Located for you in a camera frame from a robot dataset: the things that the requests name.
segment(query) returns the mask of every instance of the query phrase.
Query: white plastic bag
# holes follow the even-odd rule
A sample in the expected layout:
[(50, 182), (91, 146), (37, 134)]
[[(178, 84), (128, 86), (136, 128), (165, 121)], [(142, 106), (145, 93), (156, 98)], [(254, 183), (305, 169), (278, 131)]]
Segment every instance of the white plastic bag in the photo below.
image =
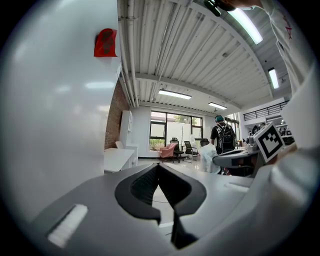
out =
[(215, 165), (212, 161), (212, 158), (217, 156), (217, 150), (215, 145), (211, 143), (203, 146), (199, 149), (201, 155), (201, 170), (206, 173), (215, 173), (220, 172), (220, 166)]

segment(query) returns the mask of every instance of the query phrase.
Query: trees outside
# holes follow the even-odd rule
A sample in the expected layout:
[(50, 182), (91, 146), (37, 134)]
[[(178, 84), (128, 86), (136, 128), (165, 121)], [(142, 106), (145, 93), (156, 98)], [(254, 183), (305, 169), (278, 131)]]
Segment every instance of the trees outside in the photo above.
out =
[[(176, 123), (190, 124), (190, 121), (189, 121), (190, 117), (189, 116), (174, 115), (173, 117), (174, 117)], [(199, 125), (199, 124), (197, 124), (197, 118), (196, 117), (192, 117), (192, 125), (193, 126)]]
[(151, 150), (159, 150), (165, 146), (164, 139), (151, 138), (149, 140), (149, 146)]

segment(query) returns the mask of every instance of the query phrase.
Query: ceiling light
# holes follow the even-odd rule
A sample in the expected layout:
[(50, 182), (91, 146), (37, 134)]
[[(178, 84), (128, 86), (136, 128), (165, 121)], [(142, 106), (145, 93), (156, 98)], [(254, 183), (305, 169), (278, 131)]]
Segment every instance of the ceiling light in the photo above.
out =
[(218, 109), (222, 109), (222, 110), (226, 110), (227, 109), (225, 106), (221, 106), (221, 105), (218, 105), (218, 104), (213, 103), (213, 102), (210, 102), (208, 105), (211, 106), (211, 107), (216, 107)]
[(168, 91), (168, 90), (159, 90), (159, 94), (173, 96), (173, 97), (182, 98), (182, 99), (186, 99), (186, 100), (191, 99), (191, 96), (189, 96), (189, 95), (178, 93), (178, 92), (173, 92), (173, 91)]
[(245, 14), (243, 10), (237, 8), (233, 11), (228, 11), (228, 13), (232, 17), (234, 17), (237, 22), (240, 23), (240, 25), (245, 29), (245, 31), (247, 31), (247, 33), (249, 34), (249, 36), (252, 38), (252, 40), (256, 45), (263, 40), (258, 29), (252, 23), (252, 21), (248, 18), (248, 16)]
[(276, 70), (274, 68), (270, 68), (268, 70), (269, 75), (271, 77), (271, 81), (272, 81), (272, 85), (274, 89), (279, 88), (279, 83), (278, 83), (278, 78), (277, 78), (277, 73)]

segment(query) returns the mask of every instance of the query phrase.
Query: floor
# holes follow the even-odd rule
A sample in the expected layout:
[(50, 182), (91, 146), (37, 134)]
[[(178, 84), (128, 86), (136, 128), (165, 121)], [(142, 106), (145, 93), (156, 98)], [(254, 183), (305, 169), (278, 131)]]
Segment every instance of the floor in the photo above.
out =
[[(189, 168), (195, 171), (198, 171), (200, 167), (200, 156), (197, 158), (194, 157), (194, 160), (190, 162), (190, 159), (186, 161), (180, 160), (180, 163), (178, 161), (174, 161), (174, 165)], [(153, 163), (162, 163), (159, 159), (139, 159), (138, 165), (147, 165), (147, 164), (153, 164)], [(167, 198), (165, 197), (164, 193), (158, 186), (153, 194), (153, 202), (152, 207), (158, 209), (161, 212), (161, 222), (159, 224), (159, 231), (161, 234), (165, 236), (165, 239), (170, 242), (171, 239), (171, 233), (172, 228), (174, 224), (174, 210), (172, 209), (171, 205), (169, 204)]]
[[(138, 166), (147, 165), (147, 164), (153, 164), (153, 163), (162, 163), (162, 160), (159, 160), (159, 159), (139, 159), (138, 160)], [(189, 168), (189, 169), (192, 169), (192, 170), (200, 170), (200, 168), (201, 168), (200, 156), (198, 156), (197, 158), (194, 157), (192, 161), (190, 159), (188, 159), (186, 161), (180, 160), (180, 163), (178, 163), (178, 161), (175, 159), (174, 162), (172, 162), (172, 161), (164, 161), (163, 163), (164, 164), (165, 163), (170, 163), (170, 164), (174, 164), (174, 165), (177, 165), (177, 166)]]

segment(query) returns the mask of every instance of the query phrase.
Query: ceiling pipe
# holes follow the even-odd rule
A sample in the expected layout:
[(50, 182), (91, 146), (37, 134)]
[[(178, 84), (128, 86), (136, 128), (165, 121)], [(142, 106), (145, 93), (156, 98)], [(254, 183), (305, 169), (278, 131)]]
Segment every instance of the ceiling pipe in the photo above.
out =
[(134, 98), (134, 95), (132, 92), (131, 80), (130, 80), (128, 65), (127, 65), (125, 44), (124, 44), (124, 39), (123, 39), (122, 20), (123, 20), (123, 17), (121, 15), (121, 3), (118, 0), (118, 23), (119, 23), (120, 51), (121, 51), (122, 67), (124, 69), (124, 74), (125, 74), (122, 77), (123, 77), (124, 84), (129, 92), (128, 95), (129, 95), (131, 104), (135, 108), (136, 107), (135, 98)]
[[(174, 12), (174, 9), (175, 9), (175, 6), (176, 4), (173, 4), (172, 7), (171, 7), (171, 11), (170, 11), (170, 14), (169, 14), (169, 18), (166, 22), (166, 25), (165, 25), (165, 30), (164, 30), (164, 33), (163, 33), (163, 36), (162, 36), (162, 39), (161, 39), (161, 44), (160, 44), (160, 50), (159, 50), (159, 53), (158, 53), (158, 56), (157, 56), (157, 59), (156, 59), (156, 63), (155, 63), (155, 69), (154, 69), (154, 74), (156, 74), (157, 72), (157, 68), (158, 68), (158, 65), (160, 64), (159, 63), (159, 60), (160, 60), (160, 55), (161, 55), (161, 51), (163, 51), (163, 54), (165, 53), (165, 49), (164, 49), (164, 43), (165, 43), (165, 38), (167, 36), (167, 32), (168, 32), (168, 26), (169, 26), (169, 23), (171, 21), (171, 18), (172, 18), (172, 15), (173, 15), (173, 12)], [(151, 89), (151, 95), (150, 95), (150, 102), (155, 100), (156, 99), (156, 96), (158, 95), (158, 90), (160, 89), (161, 85), (160, 85), (160, 80), (161, 80), (161, 77), (159, 78), (158, 82), (155, 82), (153, 85), (152, 85), (152, 89)]]
[(135, 104), (137, 107), (139, 107), (138, 94), (137, 94), (136, 70), (135, 70), (135, 54), (134, 54), (134, 7), (135, 7), (135, 0), (128, 0), (127, 24), (128, 24), (129, 57), (130, 57), (130, 64), (131, 64)]
[(122, 75), (122, 81), (123, 81), (123, 85), (124, 85), (124, 89), (125, 89), (125, 95), (127, 96), (126, 98), (129, 101), (130, 107), (133, 107), (134, 105), (132, 104), (132, 99), (130, 98), (130, 95), (128, 93), (128, 85), (127, 85), (127, 82), (126, 82), (126, 79), (125, 79), (125, 74), (124, 74), (123, 69), (121, 69), (121, 75)]

